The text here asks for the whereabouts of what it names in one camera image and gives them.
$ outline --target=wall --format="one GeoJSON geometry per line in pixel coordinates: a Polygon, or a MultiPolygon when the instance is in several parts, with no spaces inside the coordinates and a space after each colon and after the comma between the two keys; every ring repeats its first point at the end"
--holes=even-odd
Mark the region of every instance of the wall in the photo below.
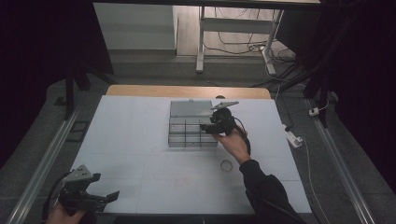
{"type": "Polygon", "coordinates": [[[94,3],[108,49],[176,49],[173,6],[94,3]]]}

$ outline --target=small round object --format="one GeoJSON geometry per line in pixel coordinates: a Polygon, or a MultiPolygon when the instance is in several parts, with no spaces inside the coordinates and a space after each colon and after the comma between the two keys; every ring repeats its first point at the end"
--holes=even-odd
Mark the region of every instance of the small round object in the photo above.
{"type": "Polygon", "coordinates": [[[233,169],[233,163],[228,160],[224,160],[221,162],[220,168],[222,171],[231,172],[231,170],[233,169]]]}

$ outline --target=floor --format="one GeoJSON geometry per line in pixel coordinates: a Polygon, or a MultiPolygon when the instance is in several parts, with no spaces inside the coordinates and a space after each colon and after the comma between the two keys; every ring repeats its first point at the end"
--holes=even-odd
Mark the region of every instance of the floor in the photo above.
{"type": "MultiPolygon", "coordinates": [[[[241,20],[260,20],[270,21],[277,11],[269,9],[248,9],[248,8],[227,8],[227,7],[206,7],[206,18],[230,18],[241,20]]],[[[199,7],[177,7],[178,29],[177,29],[177,55],[195,56],[199,40],[199,7]]],[[[205,32],[204,49],[206,56],[243,56],[261,57],[258,51],[260,44],[265,44],[268,35],[258,34],[238,34],[238,33],[219,33],[205,32]]],[[[281,43],[275,42],[273,50],[285,49],[281,43]]]]}

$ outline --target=black sleeve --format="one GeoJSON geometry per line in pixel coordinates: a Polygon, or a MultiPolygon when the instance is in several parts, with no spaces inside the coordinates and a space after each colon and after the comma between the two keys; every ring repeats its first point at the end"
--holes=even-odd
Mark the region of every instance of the black sleeve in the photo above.
{"type": "Polygon", "coordinates": [[[257,161],[239,167],[244,175],[247,197],[255,211],[256,223],[304,223],[289,204],[283,185],[274,175],[266,175],[257,161]]]}

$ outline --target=table surface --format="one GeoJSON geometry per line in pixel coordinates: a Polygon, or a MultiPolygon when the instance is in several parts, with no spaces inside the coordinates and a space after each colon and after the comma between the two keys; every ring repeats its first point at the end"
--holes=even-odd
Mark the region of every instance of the table surface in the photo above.
{"type": "Polygon", "coordinates": [[[319,0],[94,0],[96,3],[318,10],[319,0]]]}
{"type": "Polygon", "coordinates": [[[252,157],[267,174],[278,177],[297,212],[310,213],[268,90],[134,85],[108,89],[73,165],[85,164],[102,174],[89,193],[120,190],[119,199],[107,205],[107,213],[252,214],[237,163],[221,144],[211,148],[167,145],[171,101],[212,98],[215,105],[221,101],[214,99],[219,94],[239,101],[232,111],[250,130],[252,157]],[[234,163],[235,169],[221,170],[224,160],[234,163]]]}

